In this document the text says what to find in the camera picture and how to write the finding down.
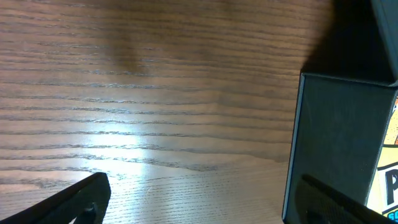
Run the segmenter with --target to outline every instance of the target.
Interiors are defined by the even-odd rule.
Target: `wooden table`
[[[281,223],[319,0],[1,0],[0,218],[94,172],[105,223]]]

